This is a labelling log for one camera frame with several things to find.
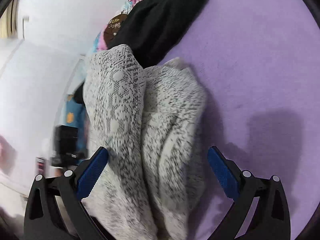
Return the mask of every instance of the white wall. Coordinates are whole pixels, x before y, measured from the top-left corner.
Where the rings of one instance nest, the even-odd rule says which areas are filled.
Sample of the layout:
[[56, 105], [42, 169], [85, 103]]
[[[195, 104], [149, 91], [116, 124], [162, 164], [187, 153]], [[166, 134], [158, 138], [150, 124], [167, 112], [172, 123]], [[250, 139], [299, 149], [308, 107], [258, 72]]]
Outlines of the white wall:
[[127, 0], [20, 0], [18, 34], [22, 38], [22, 17], [25, 38], [63, 51], [86, 54], [94, 39], [116, 11]]
[[0, 182], [28, 195], [36, 157], [50, 140], [77, 56], [23, 42], [0, 78], [0, 135], [11, 145], [12, 168]]
[[0, 184], [0, 192], [0, 207], [5, 210], [6, 214], [10, 217], [24, 216], [25, 202], [22, 196], [2, 184]]
[[9, 60], [19, 43], [20, 40], [18, 39], [0, 39], [0, 77], [5, 63]]

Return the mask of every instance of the blue gripper pad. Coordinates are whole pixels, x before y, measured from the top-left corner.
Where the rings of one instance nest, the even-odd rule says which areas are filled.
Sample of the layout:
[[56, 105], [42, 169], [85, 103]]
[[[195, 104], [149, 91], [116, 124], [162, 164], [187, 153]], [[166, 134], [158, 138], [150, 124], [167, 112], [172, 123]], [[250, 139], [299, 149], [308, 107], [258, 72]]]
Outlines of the blue gripper pad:
[[108, 163], [108, 151], [100, 147], [90, 164], [77, 181], [76, 197], [79, 201], [89, 196], [102, 171]]
[[240, 194], [239, 183], [226, 164], [228, 160], [211, 147], [208, 152], [208, 161], [226, 196], [236, 201]]

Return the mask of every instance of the purple surface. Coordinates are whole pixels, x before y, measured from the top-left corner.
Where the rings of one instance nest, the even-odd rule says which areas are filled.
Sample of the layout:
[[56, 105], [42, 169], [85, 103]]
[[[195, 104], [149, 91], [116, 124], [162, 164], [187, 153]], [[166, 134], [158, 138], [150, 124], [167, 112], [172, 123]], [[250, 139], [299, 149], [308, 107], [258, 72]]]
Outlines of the purple surface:
[[[294, 239], [320, 201], [320, 30], [311, 13], [302, 0], [210, 0], [164, 61], [174, 57], [208, 92], [204, 153], [215, 144], [257, 177], [278, 175]], [[232, 203], [207, 175], [189, 239], [207, 239]]]

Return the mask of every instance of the blue object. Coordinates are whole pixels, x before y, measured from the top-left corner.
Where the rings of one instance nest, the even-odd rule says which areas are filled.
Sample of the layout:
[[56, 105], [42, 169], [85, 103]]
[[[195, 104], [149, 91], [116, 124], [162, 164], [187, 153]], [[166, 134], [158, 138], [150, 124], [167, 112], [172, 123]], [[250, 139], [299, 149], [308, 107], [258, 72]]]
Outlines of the blue object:
[[99, 32], [98, 36], [96, 37], [96, 39], [93, 42], [93, 47], [91, 49], [91, 53], [96, 53], [97, 52], [97, 47], [98, 47], [98, 44], [99, 44], [100, 35], [101, 35], [101, 32]]
[[89, 196], [102, 171], [108, 163], [108, 151], [101, 147], [77, 182], [76, 197], [79, 201]]
[[208, 161], [226, 196], [236, 201], [240, 194], [239, 184], [232, 171], [228, 168], [226, 163], [228, 160], [211, 147], [208, 152]]
[[66, 101], [65, 125], [78, 128], [77, 151], [84, 151], [87, 148], [87, 141], [84, 137], [84, 123], [86, 109], [82, 104], [77, 104], [73, 95], [68, 95]]

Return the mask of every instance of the gray speckled sock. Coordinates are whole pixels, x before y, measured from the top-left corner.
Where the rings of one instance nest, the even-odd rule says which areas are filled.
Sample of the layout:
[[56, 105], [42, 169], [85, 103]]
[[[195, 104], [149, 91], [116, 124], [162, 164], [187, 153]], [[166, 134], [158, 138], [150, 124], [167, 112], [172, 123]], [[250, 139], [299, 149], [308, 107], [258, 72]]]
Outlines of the gray speckled sock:
[[84, 102], [91, 123], [90, 155], [109, 151], [87, 209], [116, 239], [156, 239], [142, 174], [140, 134], [145, 78], [126, 45], [88, 58]]
[[126, 45], [88, 65], [89, 151], [110, 153], [88, 211], [119, 240], [185, 239], [204, 189], [196, 147], [203, 89], [179, 58], [143, 70]]

